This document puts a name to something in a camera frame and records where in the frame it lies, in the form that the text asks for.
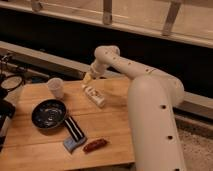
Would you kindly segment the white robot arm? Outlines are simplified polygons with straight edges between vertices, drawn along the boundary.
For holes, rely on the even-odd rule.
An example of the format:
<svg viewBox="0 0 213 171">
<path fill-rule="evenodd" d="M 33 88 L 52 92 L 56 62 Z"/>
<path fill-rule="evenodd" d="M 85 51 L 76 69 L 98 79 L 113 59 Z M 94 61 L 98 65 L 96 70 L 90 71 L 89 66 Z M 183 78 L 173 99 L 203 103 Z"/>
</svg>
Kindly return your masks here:
<svg viewBox="0 0 213 171">
<path fill-rule="evenodd" d="M 187 171 L 173 108 L 184 100 L 182 82 L 157 68 L 120 56 L 116 46 L 99 46 L 84 77 L 98 78 L 112 67 L 131 83 L 127 108 L 137 171 Z"/>
</svg>

